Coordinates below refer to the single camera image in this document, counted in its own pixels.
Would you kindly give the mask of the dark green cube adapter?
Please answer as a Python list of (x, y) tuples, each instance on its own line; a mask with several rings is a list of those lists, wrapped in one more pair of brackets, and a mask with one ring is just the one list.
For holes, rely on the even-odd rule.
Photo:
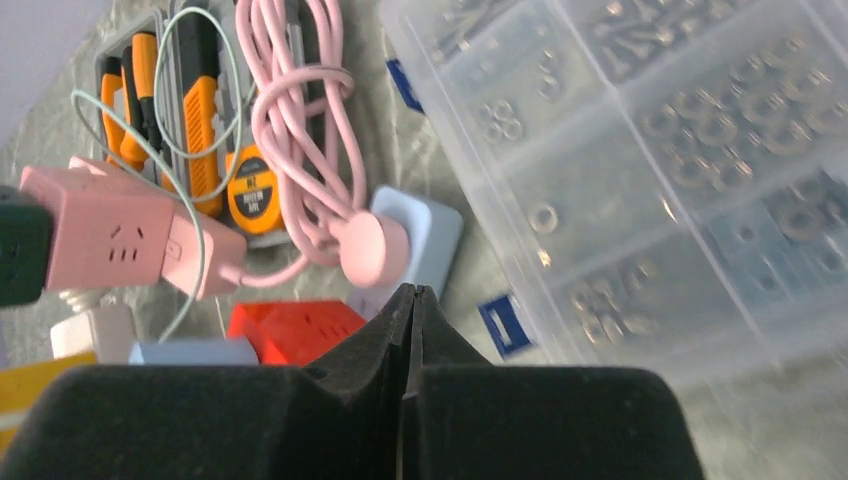
[(53, 219), (17, 188), (1, 186), (1, 307), (37, 301), (44, 289)]

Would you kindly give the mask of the red cube socket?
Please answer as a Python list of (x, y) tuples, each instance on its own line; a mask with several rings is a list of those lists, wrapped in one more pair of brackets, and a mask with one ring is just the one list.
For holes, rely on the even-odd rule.
[(305, 366), (365, 324), (340, 300), (238, 303), (227, 336), (247, 340), (262, 365)]

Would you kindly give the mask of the light blue cube adapter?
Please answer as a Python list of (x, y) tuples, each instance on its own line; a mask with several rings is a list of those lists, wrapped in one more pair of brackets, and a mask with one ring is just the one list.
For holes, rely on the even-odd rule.
[(184, 339), (163, 343), (136, 343), (131, 365), (258, 365), (257, 354), (244, 337)]

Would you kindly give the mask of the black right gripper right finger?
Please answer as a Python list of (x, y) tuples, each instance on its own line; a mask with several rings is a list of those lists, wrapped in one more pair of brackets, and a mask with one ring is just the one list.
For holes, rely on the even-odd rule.
[(496, 366), (429, 287), (409, 319), (405, 479), (701, 479), (679, 401), (630, 367)]

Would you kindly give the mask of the light blue power strip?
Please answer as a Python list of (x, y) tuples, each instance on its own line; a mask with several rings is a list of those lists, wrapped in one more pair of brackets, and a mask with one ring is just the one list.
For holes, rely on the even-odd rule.
[(398, 222), (407, 231), (410, 256), (403, 274), (386, 287), (358, 288), (346, 304), (364, 320), (373, 319), (402, 284), (429, 286), (437, 297), (444, 292), (463, 232), (460, 213), (427, 197), (389, 185), (378, 187), (371, 210)]

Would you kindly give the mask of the pink power strip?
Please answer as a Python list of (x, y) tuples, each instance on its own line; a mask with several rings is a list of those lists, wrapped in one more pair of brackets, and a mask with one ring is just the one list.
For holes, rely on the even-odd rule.
[(228, 295), (222, 268), (243, 265), (246, 239), (105, 161), (27, 166), (20, 190), (54, 219), (48, 291), (146, 286), (164, 279), (197, 298)]

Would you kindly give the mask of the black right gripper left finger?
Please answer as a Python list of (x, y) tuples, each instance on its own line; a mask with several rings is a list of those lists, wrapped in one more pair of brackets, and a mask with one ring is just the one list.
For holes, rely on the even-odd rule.
[(5, 479), (356, 479), (394, 468), (415, 301), (305, 367), (87, 365), (54, 380)]

